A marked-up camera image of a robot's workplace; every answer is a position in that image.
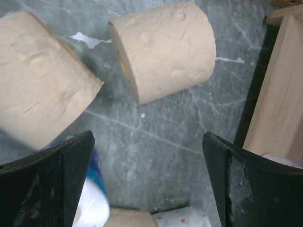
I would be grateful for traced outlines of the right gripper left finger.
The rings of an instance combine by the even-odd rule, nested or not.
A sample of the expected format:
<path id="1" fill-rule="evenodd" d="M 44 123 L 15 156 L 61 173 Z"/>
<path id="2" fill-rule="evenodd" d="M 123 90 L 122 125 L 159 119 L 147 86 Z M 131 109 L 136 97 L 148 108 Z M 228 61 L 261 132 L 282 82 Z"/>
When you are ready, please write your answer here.
<path id="1" fill-rule="evenodd" d="M 0 166 L 2 227 L 70 227 L 95 139 L 85 131 L 57 146 Z"/>

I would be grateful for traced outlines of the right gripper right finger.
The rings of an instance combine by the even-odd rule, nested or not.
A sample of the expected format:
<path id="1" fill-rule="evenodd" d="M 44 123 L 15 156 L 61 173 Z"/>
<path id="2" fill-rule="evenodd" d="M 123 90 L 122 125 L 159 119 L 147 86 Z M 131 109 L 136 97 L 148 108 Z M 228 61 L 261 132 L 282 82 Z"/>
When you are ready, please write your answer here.
<path id="1" fill-rule="evenodd" d="M 301 227 L 303 171 L 203 135 L 203 154 L 223 227 Z"/>

